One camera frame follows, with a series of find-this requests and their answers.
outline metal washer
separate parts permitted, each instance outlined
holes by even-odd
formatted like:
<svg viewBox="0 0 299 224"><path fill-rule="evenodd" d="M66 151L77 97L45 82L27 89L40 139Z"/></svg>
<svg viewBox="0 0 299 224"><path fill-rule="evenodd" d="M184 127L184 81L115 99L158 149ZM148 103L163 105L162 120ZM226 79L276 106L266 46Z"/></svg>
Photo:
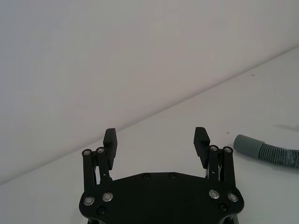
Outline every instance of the metal washer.
<svg viewBox="0 0 299 224"><path fill-rule="evenodd" d="M227 153L231 153L232 150L230 148L224 148L224 151L226 151Z"/></svg>
<svg viewBox="0 0 299 224"><path fill-rule="evenodd" d="M113 194L110 192L107 192L103 195L102 199L104 202L110 202L113 199Z"/></svg>
<svg viewBox="0 0 299 224"><path fill-rule="evenodd" d="M220 197L220 194L218 191L212 189L209 191L209 196L213 199L218 199Z"/></svg>
<svg viewBox="0 0 299 224"><path fill-rule="evenodd" d="M98 153L103 153L104 151L105 151L105 149L103 149L103 148L98 149Z"/></svg>
<svg viewBox="0 0 299 224"><path fill-rule="evenodd" d="M89 155L90 154L90 151L89 150L85 150L84 152L83 152L83 155Z"/></svg>
<svg viewBox="0 0 299 224"><path fill-rule="evenodd" d="M84 199L83 204L86 206L92 205L94 203L94 197L88 196Z"/></svg>
<svg viewBox="0 0 299 224"><path fill-rule="evenodd" d="M229 200L231 200L232 202L237 202L239 199L238 199L238 196L233 194L233 193L228 193L228 198Z"/></svg>
<svg viewBox="0 0 299 224"><path fill-rule="evenodd" d="M212 151L217 151L218 148L217 148L216 146L211 146L211 150L212 150Z"/></svg>

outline white table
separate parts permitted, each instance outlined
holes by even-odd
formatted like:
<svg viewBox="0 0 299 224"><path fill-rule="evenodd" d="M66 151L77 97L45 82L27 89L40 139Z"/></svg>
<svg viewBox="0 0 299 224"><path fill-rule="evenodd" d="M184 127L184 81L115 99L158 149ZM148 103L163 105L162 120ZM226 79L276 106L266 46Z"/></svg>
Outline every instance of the white table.
<svg viewBox="0 0 299 224"><path fill-rule="evenodd" d="M220 147L231 146L242 133L299 149L298 84L296 49L121 130L111 176L170 171L204 176L193 146L196 126L205 127L211 143ZM94 150L101 142L86 148ZM86 224L78 210L81 151L0 186L0 223ZM298 223L298 170L237 152L234 160L237 188L245 200L241 224Z"/></svg>

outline bolt head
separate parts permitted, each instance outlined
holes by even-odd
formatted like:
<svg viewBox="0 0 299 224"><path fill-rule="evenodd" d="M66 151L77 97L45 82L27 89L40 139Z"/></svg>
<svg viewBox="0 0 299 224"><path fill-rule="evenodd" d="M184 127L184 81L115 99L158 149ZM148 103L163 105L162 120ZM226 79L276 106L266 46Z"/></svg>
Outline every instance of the bolt head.
<svg viewBox="0 0 299 224"><path fill-rule="evenodd" d="M83 155L89 155L90 154L90 151L89 150L85 150L84 152L83 152Z"/></svg>
<svg viewBox="0 0 299 224"><path fill-rule="evenodd" d="M170 173L170 174L169 174L169 177L170 177L171 179L176 179L176 178L177 178L177 176L176 176L175 173Z"/></svg>
<svg viewBox="0 0 299 224"><path fill-rule="evenodd" d="M217 151L218 149L217 149L216 146L211 146L211 150L212 150L212 151Z"/></svg>
<svg viewBox="0 0 299 224"><path fill-rule="evenodd" d="M88 196L84 199L83 204L86 206L92 205L94 203L94 197Z"/></svg>
<svg viewBox="0 0 299 224"><path fill-rule="evenodd" d="M99 216L104 215L105 212L106 212L106 208L105 207L99 207L99 209L98 209L98 215Z"/></svg>
<svg viewBox="0 0 299 224"><path fill-rule="evenodd" d="M146 179L146 180L149 180L150 179L150 175L149 174L144 174L143 178Z"/></svg>
<svg viewBox="0 0 299 224"><path fill-rule="evenodd" d="M226 151L227 153L231 153L232 150L230 148L224 148L224 151Z"/></svg>
<svg viewBox="0 0 299 224"><path fill-rule="evenodd" d="M209 195L213 199L218 199L220 197L219 192L216 191L216 190L214 190L214 189L212 189L212 190L209 191Z"/></svg>
<svg viewBox="0 0 299 224"><path fill-rule="evenodd" d="M98 149L98 153L103 153L104 151L105 151L104 148L99 148L99 149Z"/></svg>
<svg viewBox="0 0 299 224"><path fill-rule="evenodd" d="M104 202L110 202L112 199L113 199L113 194L110 192L107 192L103 195Z"/></svg>
<svg viewBox="0 0 299 224"><path fill-rule="evenodd" d="M219 204L218 208L219 208L220 211L227 211L227 207L226 207L225 204L222 204L222 203Z"/></svg>
<svg viewBox="0 0 299 224"><path fill-rule="evenodd" d="M237 202L239 199L238 199L238 196L233 194L233 193L229 193L228 194L228 198L232 201L232 202Z"/></svg>

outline white wall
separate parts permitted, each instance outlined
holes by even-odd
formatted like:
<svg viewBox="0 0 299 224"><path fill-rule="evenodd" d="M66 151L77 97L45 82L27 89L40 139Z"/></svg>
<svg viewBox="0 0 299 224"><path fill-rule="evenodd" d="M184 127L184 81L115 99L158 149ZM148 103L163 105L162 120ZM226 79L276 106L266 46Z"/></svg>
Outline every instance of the white wall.
<svg viewBox="0 0 299 224"><path fill-rule="evenodd" d="M0 2L0 182L299 44L293 0Z"/></svg>
<svg viewBox="0 0 299 224"><path fill-rule="evenodd" d="M117 132L112 179L143 172L204 177L193 145L196 126L205 127L219 147L232 146L242 133L299 148L298 71L299 48ZM81 153L99 146L102 140L1 185L0 223L86 224L78 208L84 190ZM298 224L298 170L237 151L234 167L245 201L241 224Z"/></svg>

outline gray hose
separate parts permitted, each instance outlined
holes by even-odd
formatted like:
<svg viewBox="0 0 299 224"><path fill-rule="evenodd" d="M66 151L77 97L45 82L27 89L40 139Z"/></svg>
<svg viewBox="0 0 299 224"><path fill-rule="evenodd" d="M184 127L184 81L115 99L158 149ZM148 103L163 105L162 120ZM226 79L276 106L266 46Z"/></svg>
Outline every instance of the gray hose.
<svg viewBox="0 0 299 224"><path fill-rule="evenodd" d="M237 215L233 215L234 224L239 224L239 219Z"/></svg>
<svg viewBox="0 0 299 224"><path fill-rule="evenodd" d="M299 168L299 150L271 146L241 134L236 137L234 148L256 159L285 167Z"/></svg>

